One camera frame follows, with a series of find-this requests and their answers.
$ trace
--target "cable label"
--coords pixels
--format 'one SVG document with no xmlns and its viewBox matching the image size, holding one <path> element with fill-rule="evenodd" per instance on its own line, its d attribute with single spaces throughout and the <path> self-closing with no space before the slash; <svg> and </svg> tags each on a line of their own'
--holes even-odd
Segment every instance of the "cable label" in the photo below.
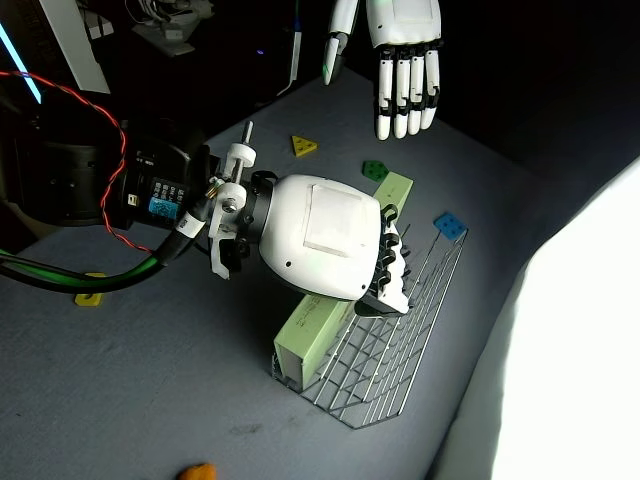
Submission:
<svg viewBox="0 0 640 480">
<path fill-rule="evenodd" d="M 189 212 L 186 212 L 178 225 L 176 225 L 176 231 L 180 232 L 185 237 L 196 238 L 198 232 L 204 227 L 204 222 L 201 222 Z"/>
</svg>

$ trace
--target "yellow triangle block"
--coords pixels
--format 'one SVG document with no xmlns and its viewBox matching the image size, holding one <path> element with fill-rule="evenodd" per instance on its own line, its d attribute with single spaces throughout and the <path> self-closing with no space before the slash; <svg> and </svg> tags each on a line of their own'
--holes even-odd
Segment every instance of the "yellow triangle block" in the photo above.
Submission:
<svg viewBox="0 0 640 480">
<path fill-rule="evenodd" d="M 296 154 L 296 157 L 301 157 L 302 155 L 306 155 L 307 153 L 318 149 L 318 144 L 316 142 L 312 142 L 306 138 L 297 137 L 296 135 L 291 137 L 291 143 L 293 144 L 293 153 Z"/>
</svg>

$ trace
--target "blue square block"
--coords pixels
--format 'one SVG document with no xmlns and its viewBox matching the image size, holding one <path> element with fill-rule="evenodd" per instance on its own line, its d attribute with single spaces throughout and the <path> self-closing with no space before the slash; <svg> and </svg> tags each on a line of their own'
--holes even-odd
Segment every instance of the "blue square block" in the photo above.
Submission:
<svg viewBox="0 0 640 480">
<path fill-rule="evenodd" d="M 467 226 L 449 212 L 436 218 L 433 224 L 449 240 L 455 240 L 467 230 Z"/>
</svg>

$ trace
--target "metal wire rack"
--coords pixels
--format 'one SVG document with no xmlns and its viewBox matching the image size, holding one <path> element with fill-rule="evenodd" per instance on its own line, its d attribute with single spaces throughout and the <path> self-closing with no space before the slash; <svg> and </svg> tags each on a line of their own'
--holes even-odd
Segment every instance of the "metal wire rack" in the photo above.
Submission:
<svg viewBox="0 0 640 480">
<path fill-rule="evenodd" d="M 400 415 L 466 235 L 465 230 L 454 241 L 436 235 L 411 286 L 413 308 L 408 314 L 360 317 L 351 313 L 313 382 L 300 395 L 354 429 Z"/>
</svg>

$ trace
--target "orange object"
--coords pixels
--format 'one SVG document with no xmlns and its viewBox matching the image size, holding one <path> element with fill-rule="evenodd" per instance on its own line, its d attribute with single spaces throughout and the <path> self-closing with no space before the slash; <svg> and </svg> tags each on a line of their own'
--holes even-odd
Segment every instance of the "orange object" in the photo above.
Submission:
<svg viewBox="0 0 640 480">
<path fill-rule="evenodd" d="M 216 480 L 216 467 L 209 463 L 187 468 L 178 480 Z"/>
</svg>

